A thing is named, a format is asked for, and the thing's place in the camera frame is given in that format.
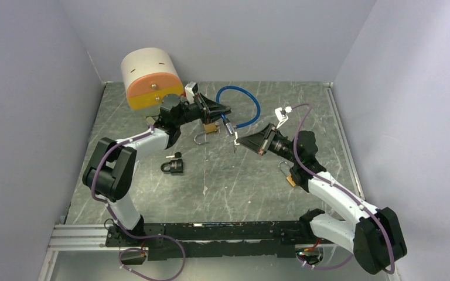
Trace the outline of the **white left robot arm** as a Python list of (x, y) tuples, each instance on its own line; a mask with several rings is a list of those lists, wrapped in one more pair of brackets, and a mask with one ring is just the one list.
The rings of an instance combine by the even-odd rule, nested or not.
[(138, 163), (173, 146), (181, 135), (182, 125), (195, 120), (214, 123), (229, 113), (230, 106), (199, 93), (193, 103), (183, 96), (169, 94), (163, 97), (156, 121), (145, 132), (121, 140), (98, 141), (82, 182), (90, 189), (92, 198), (104, 204), (128, 245), (139, 245), (145, 236), (144, 218), (128, 193)]

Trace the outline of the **cable lock keys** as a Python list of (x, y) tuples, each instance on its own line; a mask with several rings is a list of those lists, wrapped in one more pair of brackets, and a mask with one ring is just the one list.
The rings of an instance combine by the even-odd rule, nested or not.
[(233, 151), (234, 151), (234, 153), (236, 153), (238, 145), (239, 144), (237, 143), (237, 138), (235, 138), (234, 141), (233, 141)]

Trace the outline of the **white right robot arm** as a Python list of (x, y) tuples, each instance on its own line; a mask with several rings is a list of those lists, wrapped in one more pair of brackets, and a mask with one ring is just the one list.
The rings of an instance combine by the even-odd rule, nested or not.
[(318, 162), (312, 131), (299, 131), (290, 140), (274, 124), (268, 124), (262, 131), (236, 138), (234, 144), (260, 156), (271, 152), (292, 162), (286, 180), (321, 199), (342, 217), (336, 219), (320, 209), (308, 211), (299, 219), (299, 237), (304, 242), (327, 239), (349, 251), (372, 275), (391, 271), (395, 262), (407, 255), (397, 214), (389, 207), (378, 208), (364, 201), (342, 186)]

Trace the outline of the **blue cable lock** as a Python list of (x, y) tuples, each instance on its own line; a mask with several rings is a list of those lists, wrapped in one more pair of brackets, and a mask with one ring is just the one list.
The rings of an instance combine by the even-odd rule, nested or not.
[(226, 85), (216, 93), (216, 102), (221, 103), (223, 97), (226, 101), (231, 101), (233, 107), (233, 113), (221, 114), (229, 135), (234, 135), (236, 130), (249, 127), (259, 120), (260, 102), (248, 90), (236, 85)]

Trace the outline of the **long shackle brass padlock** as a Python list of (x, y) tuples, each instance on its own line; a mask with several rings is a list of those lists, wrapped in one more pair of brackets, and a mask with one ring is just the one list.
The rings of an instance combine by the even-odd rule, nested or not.
[(290, 168), (291, 168), (290, 165), (286, 161), (280, 161), (278, 164), (279, 171), (283, 174), (289, 185), (294, 188), (296, 187), (296, 184), (292, 179)]

